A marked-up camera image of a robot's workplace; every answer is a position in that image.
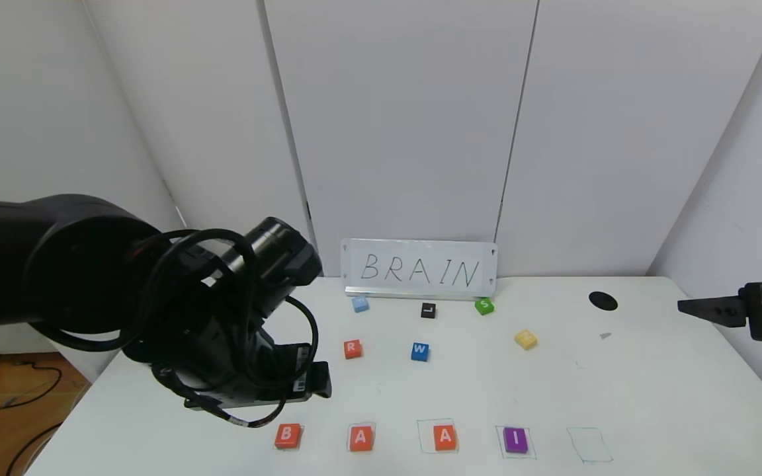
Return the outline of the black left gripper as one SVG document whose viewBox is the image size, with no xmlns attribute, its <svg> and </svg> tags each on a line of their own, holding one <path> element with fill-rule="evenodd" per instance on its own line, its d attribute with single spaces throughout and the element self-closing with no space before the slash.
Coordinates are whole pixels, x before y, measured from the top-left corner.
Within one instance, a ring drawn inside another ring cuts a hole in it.
<svg viewBox="0 0 762 476">
<path fill-rule="evenodd" d="M 310 344 L 276 344 L 263 329 L 229 340 L 219 327 L 189 331 L 189 386 L 221 409 L 331 398 L 329 362 L 308 361 Z"/>
</svg>

